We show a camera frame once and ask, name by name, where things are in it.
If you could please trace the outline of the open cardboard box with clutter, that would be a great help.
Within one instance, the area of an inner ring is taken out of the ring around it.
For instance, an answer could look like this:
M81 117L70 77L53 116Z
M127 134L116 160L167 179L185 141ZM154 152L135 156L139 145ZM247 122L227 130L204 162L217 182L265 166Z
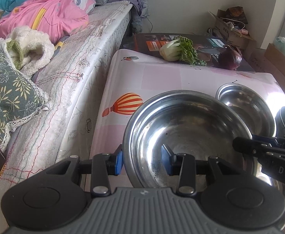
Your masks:
M243 22L227 18L226 12L222 10L218 10L217 14L210 14L215 18L214 29L219 31L229 45L239 48L242 52L256 47L256 41L250 36Z

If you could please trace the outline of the grey purple clothes pile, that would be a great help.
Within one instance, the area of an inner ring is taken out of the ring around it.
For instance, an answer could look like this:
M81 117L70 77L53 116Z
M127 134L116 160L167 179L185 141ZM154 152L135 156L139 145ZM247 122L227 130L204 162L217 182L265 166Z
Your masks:
M148 0L96 0L97 5L105 5L106 3L128 1L133 5L131 16L131 28L134 34L141 33L143 30L143 19L148 18Z

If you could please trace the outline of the white fleece blanket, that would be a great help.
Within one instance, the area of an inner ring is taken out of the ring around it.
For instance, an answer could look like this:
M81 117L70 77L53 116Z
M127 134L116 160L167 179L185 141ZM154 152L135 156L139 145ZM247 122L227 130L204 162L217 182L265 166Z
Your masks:
M45 67L54 55L55 47L49 35L28 26L14 28L6 40L16 69L29 78Z

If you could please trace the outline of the small steel bowl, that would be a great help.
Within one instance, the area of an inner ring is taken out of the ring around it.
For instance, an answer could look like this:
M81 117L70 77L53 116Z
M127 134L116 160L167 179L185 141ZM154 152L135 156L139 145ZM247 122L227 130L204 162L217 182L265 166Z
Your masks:
M252 89L238 83L221 85L216 99L227 105L244 121L254 135L274 137L276 124L264 99Z

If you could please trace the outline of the pink patterned tablecloth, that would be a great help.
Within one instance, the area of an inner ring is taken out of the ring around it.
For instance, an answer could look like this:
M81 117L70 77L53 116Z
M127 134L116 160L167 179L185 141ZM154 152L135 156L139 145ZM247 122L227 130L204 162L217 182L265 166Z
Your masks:
M122 145L125 171L113 186L175 188L177 177L169 176L161 162L161 147L167 145L197 160L218 156L285 196L285 184L232 148L238 136L273 137L282 107L285 93L269 73L182 65L119 50L103 96L95 100L83 90L76 98L58 159L86 160ZM285 214L279 227L285 227Z

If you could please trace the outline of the long open cardboard box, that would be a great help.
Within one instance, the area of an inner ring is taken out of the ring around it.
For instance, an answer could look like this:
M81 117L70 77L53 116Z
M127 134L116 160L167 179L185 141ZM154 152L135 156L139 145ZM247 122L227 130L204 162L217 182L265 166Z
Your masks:
M282 54L273 44L268 44L264 57L285 76L285 55Z

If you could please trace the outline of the large steel bowl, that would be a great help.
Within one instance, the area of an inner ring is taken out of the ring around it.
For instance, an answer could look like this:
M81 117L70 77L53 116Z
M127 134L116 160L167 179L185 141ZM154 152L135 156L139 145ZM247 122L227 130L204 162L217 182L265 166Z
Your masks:
M251 138L244 121L214 97L191 90L174 90L145 101L130 117L123 136L123 159L135 188L177 186L161 162L161 146L174 153L206 161L218 156L255 175L252 157L233 150L236 137Z

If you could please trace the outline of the pink blanket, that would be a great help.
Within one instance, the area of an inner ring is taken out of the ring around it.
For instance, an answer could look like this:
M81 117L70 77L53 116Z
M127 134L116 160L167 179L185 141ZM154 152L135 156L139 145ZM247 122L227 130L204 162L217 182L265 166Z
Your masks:
M27 0L0 19L0 38L5 39L16 27L28 26L48 34L55 44L83 30L95 5L95 0Z

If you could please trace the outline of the white quilted mattress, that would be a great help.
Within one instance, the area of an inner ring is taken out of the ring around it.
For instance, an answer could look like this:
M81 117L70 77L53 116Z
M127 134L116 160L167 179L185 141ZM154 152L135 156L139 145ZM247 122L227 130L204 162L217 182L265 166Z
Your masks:
M111 59L130 24L131 10L127 1L97 6L88 26L68 37L33 76L50 102L11 135L0 172L0 202L11 186L54 163L71 155L88 158ZM7 226L0 207L0 233Z

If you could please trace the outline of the green leafy cabbage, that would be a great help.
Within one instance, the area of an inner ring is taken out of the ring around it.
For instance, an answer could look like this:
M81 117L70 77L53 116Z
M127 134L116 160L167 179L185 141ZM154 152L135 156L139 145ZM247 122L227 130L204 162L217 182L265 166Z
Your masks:
M206 61L202 60L193 42L187 37L178 36L172 41L164 44L159 50L160 56L169 62L182 61L191 66L206 66Z

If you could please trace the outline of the dark appliance box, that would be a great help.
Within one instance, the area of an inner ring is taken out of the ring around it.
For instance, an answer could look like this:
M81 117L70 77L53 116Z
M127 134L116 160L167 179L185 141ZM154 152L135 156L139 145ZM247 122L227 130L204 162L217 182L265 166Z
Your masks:
M149 56L162 59L160 48L180 36L179 33L138 33L133 36L134 50ZM218 67L219 54L230 45L223 38L212 35L183 34L193 42L198 56L206 61L208 66Z

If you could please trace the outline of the green floral pillow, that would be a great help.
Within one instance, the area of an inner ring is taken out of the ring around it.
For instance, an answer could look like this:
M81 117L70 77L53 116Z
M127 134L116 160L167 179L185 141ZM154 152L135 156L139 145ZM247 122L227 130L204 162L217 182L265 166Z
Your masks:
M0 150L4 152L11 133L47 107L49 95L17 70L0 39Z

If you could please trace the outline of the purple red cabbage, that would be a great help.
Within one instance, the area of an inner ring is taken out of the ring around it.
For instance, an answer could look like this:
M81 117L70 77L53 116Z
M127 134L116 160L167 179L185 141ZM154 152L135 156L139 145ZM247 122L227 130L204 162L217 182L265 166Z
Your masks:
M241 51L230 45L224 45L224 50L219 54L218 63L222 69L236 70L242 61Z

